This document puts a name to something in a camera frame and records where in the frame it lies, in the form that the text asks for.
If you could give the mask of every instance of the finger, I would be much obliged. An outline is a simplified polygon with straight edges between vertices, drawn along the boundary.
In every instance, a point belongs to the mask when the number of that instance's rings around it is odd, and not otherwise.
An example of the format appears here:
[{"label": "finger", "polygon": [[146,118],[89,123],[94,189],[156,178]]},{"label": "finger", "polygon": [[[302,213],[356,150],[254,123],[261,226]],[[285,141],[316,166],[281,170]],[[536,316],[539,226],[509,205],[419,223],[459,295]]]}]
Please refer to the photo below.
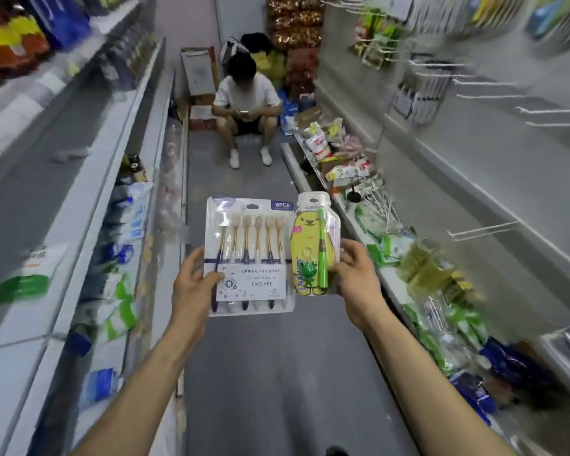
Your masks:
[{"label": "finger", "polygon": [[355,263],[355,260],[346,251],[340,253],[340,260],[349,266],[352,266]]},{"label": "finger", "polygon": [[192,274],[192,281],[194,283],[198,283],[203,278],[203,269],[198,269],[195,273]]},{"label": "finger", "polygon": [[348,264],[340,261],[339,263],[335,263],[333,266],[331,266],[329,268],[329,271],[339,276],[345,276],[350,271],[350,269],[351,267]]},{"label": "finger", "polygon": [[353,257],[357,267],[360,268],[373,267],[371,258],[369,254],[367,254],[367,250],[365,249],[363,243],[343,238],[342,248],[344,248],[344,251],[346,251]]},{"label": "finger", "polygon": [[199,285],[206,289],[212,289],[215,285],[221,282],[226,275],[223,272],[209,272],[205,275]]},{"label": "finger", "polygon": [[183,280],[184,282],[191,280],[196,260],[201,257],[204,252],[205,247],[200,246],[189,254],[182,263],[182,266],[179,268],[179,275],[177,276],[178,280]]}]

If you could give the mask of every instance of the floor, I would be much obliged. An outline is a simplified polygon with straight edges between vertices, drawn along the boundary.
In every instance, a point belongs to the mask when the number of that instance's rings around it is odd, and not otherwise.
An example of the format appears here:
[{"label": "floor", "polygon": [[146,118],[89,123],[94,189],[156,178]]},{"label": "floor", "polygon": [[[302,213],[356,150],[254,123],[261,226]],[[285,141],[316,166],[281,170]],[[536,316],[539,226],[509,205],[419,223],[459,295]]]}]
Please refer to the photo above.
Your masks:
[{"label": "floor", "polygon": [[[204,240],[209,196],[295,202],[297,191],[272,148],[273,166],[242,147],[230,169],[215,132],[190,133],[188,224]],[[418,455],[395,400],[339,296],[296,300],[280,315],[211,318],[185,373],[187,456]]]}]

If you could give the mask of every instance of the left hand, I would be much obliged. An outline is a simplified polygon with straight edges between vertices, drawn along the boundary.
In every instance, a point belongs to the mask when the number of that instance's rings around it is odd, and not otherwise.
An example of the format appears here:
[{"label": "left hand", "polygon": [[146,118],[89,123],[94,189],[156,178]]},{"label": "left hand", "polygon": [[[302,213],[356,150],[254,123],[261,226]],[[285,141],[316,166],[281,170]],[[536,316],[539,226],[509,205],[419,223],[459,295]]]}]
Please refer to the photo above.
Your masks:
[{"label": "left hand", "polygon": [[262,108],[258,108],[258,109],[253,109],[252,111],[249,111],[249,113],[246,115],[245,117],[245,122],[253,122],[255,120],[257,120],[259,117],[261,117],[264,114],[264,109]]},{"label": "left hand", "polygon": [[213,287],[224,279],[221,272],[209,272],[203,278],[202,265],[198,270],[194,270],[196,260],[204,255],[204,251],[205,248],[201,246],[190,253],[173,283],[173,308],[169,328],[190,337],[190,347],[196,345],[203,336]]}]

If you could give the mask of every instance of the blister packaging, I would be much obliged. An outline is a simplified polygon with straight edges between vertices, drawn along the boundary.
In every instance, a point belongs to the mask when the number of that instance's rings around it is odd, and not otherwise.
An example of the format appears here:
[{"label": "blister packaging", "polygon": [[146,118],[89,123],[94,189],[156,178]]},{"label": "blister packaging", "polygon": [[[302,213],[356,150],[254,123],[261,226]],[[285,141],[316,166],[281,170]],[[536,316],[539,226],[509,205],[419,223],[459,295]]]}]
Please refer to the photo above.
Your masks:
[{"label": "blister packaging", "polygon": [[305,296],[335,293],[327,272],[340,260],[340,216],[330,207],[327,192],[298,195],[291,232],[291,255],[295,290]]},{"label": "blister packaging", "polygon": [[294,204],[266,199],[209,198],[204,274],[225,278],[212,295],[210,315],[291,312],[295,306],[289,232]]}]

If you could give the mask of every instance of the green toothbrush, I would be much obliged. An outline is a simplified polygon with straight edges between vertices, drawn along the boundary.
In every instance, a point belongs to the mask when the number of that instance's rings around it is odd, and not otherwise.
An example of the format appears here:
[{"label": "green toothbrush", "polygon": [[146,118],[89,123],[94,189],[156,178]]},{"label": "green toothbrush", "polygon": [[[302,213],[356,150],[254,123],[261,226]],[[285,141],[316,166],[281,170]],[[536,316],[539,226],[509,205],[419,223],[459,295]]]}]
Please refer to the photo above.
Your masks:
[{"label": "green toothbrush", "polygon": [[327,231],[325,208],[319,208],[319,288],[326,289],[329,287],[329,279],[327,278],[327,246],[325,233]]}]

